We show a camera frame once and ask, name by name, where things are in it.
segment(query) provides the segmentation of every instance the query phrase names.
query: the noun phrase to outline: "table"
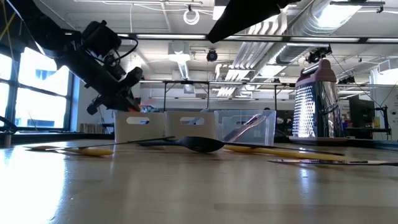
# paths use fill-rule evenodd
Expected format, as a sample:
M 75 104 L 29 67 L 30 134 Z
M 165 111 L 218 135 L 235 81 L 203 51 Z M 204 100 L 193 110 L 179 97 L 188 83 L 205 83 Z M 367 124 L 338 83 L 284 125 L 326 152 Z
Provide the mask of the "table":
M 102 143 L 111 141 L 51 145 Z M 302 147 L 398 161 L 392 151 Z M 274 156 L 179 147 L 114 150 L 87 157 L 0 149 L 0 223 L 398 222 L 398 167 L 274 164 L 267 162 Z

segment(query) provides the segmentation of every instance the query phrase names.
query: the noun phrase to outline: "clear plastic container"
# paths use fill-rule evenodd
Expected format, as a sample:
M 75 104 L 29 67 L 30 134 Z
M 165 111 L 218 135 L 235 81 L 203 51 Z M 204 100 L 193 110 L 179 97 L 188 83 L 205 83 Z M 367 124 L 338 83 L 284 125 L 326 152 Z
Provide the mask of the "clear plastic container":
M 215 111 L 215 118 L 220 141 L 274 145 L 276 111 Z

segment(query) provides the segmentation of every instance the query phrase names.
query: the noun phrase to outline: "security camera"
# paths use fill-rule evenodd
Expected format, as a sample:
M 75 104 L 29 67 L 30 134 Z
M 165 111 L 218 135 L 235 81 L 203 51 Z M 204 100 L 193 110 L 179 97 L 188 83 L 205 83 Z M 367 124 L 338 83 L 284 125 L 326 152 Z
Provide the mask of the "security camera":
M 215 49 L 210 49 L 209 53 L 207 54 L 207 61 L 208 62 L 215 62 L 217 61 L 218 55 Z

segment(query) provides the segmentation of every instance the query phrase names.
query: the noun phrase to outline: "yellow spatula handle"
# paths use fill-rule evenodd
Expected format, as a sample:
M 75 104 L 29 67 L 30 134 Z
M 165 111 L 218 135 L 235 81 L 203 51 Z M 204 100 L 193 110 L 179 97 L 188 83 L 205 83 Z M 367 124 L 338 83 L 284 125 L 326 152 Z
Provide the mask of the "yellow spatula handle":
M 98 147 L 76 148 L 76 149 L 61 149 L 66 152 L 79 153 L 86 156 L 110 156 L 113 151 L 110 149 L 102 149 Z
M 225 145 L 224 149 L 228 149 L 234 152 L 243 152 L 243 153 L 261 153 L 261 154 L 272 154 L 277 156 L 289 157 L 289 158 L 297 158 L 297 159 L 321 159 L 328 161 L 351 161 L 353 158 L 349 158 L 346 156 L 333 156 L 333 155 L 325 155 L 325 154 L 317 154 L 317 153 L 298 153 L 298 152 L 288 152 L 288 151 L 278 151 L 272 149 L 264 149 L 264 148 L 250 148 L 250 147 L 242 147 L 242 146 L 229 146 Z

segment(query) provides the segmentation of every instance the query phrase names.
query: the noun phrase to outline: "metal grater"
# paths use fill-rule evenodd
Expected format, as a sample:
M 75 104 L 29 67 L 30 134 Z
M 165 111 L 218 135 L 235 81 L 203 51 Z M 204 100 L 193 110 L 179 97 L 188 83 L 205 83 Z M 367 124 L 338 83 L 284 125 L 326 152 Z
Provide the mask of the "metal grater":
M 320 62 L 319 69 L 312 77 L 299 78 L 296 85 L 293 137 L 344 137 L 335 80 L 328 60 Z

